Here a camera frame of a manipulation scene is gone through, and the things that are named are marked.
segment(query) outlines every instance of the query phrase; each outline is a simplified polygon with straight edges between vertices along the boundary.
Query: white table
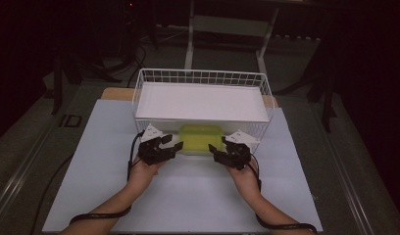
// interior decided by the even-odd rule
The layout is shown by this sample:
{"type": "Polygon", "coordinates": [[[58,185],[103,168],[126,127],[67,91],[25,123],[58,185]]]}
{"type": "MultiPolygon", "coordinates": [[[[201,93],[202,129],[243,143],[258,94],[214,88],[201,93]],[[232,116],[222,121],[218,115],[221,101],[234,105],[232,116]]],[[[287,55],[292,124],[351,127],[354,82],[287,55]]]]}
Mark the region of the white table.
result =
{"type": "MultiPolygon", "coordinates": [[[[89,212],[125,185],[131,141],[137,133],[130,101],[99,100],[77,146],[44,224],[59,232],[72,217],[89,212]]],[[[323,230],[282,109],[256,151],[262,194],[300,222],[323,230]]],[[[118,233],[268,232],[211,157],[177,155],[161,169],[118,233]]]]}

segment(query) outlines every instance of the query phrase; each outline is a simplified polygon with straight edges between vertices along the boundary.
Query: table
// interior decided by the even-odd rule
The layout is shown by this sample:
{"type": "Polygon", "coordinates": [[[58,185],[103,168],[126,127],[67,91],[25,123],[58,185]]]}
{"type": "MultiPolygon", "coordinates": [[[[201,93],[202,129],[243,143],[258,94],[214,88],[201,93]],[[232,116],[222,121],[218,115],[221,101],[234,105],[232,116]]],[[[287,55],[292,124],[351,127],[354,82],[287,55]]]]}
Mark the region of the table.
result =
{"type": "MultiPolygon", "coordinates": [[[[130,97],[130,89],[108,88],[97,101],[44,224],[44,232],[62,230],[73,216],[90,211],[124,186],[130,142],[136,134],[130,97]]],[[[256,156],[261,166],[263,195],[299,221],[322,230],[280,108],[275,109],[256,156]]],[[[161,168],[144,196],[113,232],[268,231],[256,221],[221,165],[212,158],[177,155],[161,168]]]]}

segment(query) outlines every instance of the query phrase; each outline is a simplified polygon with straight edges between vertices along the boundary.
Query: yellow container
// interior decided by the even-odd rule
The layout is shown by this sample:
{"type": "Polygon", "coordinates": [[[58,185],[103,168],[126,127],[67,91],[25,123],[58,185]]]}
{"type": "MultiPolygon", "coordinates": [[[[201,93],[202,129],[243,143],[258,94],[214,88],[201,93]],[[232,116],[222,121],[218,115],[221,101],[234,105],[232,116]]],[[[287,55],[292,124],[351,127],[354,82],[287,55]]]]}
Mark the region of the yellow container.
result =
{"type": "Polygon", "coordinates": [[[222,150],[223,135],[218,125],[184,125],[179,130],[179,139],[184,141],[182,152],[186,155],[209,155],[209,144],[222,150]]]}

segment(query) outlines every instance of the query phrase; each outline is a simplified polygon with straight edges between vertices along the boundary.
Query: floor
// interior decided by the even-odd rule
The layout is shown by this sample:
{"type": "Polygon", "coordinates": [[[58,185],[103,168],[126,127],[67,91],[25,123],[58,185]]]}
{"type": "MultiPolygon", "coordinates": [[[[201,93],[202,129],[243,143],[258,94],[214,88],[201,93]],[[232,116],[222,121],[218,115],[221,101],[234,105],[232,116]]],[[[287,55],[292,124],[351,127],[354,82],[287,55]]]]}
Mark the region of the floor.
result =
{"type": "MultiPolygon", "coordinates": [[[[143,64],[147,68],[183,68],[186,33],[179,30],[160,33],[158,50],[147,38],[141,39],[137,56],[142,59],[145,51],[143,64]]],[[[258,71],[251,45],[198,36],[201,40],[195,41],[194,69],[258,71]]],[[[276,91],[297,81],[317,46],[318,41],[274,37],[265,55],[271,89],[276,91]]],[[[8,191],[16,192],[11,194],[13,197],[0,198],[0,235],[30,231],[41,234],[40,228],[68,167],[63,162],[75,152],[95,101],[106,87],[125,87],[134,70],[132,67],[114,74],[123,81],[120,84],[104,82],[84,72],[86,79],[80,86],[65,82],[64,105],[57,115],[50,115],[52,100],[42,98],[0,139],[0,192],[5,192],[7,182],[13,182],[8,191]],[[82,123],[79,127],[65,127],[63,115],[81,116],[82,123]],[[21,170],[22,165],[29,170],[21,170]]],[[[52,75],[44,77],[49,86],[52,75]]],[[[321,103],[307,102],[308,89],[303,87],[276,98],[314,196],[323,234],[400,234],[400,215],[340,97],[334,95],[337,117],[331,119],[332,132],[326,133],[321,125],[321,103]]]]}

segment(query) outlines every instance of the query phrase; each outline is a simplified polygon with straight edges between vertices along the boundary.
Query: dark background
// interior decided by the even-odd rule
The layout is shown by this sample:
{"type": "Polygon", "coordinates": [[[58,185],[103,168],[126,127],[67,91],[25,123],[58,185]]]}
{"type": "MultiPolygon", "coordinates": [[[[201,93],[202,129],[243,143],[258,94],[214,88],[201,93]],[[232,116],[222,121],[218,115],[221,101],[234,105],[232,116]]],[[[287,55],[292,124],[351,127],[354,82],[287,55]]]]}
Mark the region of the dark background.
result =
{"type": "MultiPolygon", "coordinates": [[[[187,2],[156,1],[152,15],[143,7],[134,13],[144,16],[140,24],[153,19],[162,25],[187,25],[187,2]]],[[[210,8],[210,1],[204,1],[199,10],[213,15],[229,1],[222,2],[210,8]]],[[[322,55],[329,59],[313,63],[322,68],[332,58],[335,91],[400,211],[400,1],[305,3],[281,4],[274,34],[289,35],[291,40],[329,35],[322,40],[322,55]]],[[[104,55],[121,56],[121,4],[0,0],[0,136],[45,93],[41,79],[53,70],[61,40],[89,62],[100,64],[104,55]]],[[[261,12],[245,17],[265,17],[266,11],[261,12]]]]}

